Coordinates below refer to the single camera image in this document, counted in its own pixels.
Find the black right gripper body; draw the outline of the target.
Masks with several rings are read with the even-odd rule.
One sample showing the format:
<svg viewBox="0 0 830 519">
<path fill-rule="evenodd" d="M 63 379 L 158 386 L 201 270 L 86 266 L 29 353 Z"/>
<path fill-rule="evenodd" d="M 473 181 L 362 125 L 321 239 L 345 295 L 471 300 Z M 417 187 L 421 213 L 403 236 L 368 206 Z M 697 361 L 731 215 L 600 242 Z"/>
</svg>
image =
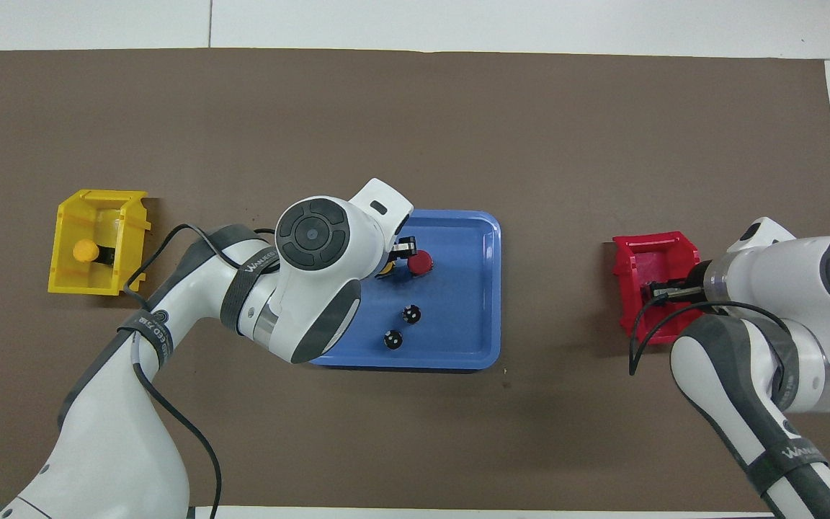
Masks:
<svg viewBox="0 0 830 519">
<path fill-rule="evenodd" d="M 696 264 L 684 280 L 684 289 L 691 290 L 684 296 L 687 303 L 702 303 L 708 301 L 705 291 L 705 276 L 710 264 Z"/>
</svg>

